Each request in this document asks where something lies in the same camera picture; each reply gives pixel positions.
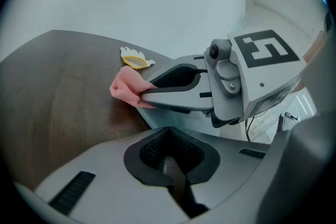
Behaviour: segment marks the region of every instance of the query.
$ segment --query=glove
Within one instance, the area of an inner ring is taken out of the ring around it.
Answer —
[[[149,67],[150,65],[155,63],[155,61],[153,60],[146,61],[145,55],[143,55],[143,53],[140,51],[137,52],[136,50],[131,50],[128,47],[121,47],[120,51],[120,55],[124,63],[126,65],[129,65],[133,69]]]

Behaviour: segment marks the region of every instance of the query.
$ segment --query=brown table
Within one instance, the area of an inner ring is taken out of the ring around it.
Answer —
[[[109,91],[122,46],[156,61],[143,76],[171,60],[112,38],[52,30],[0,63],[0,147],[13,180],[34,189],[90,147],[149,129]]]

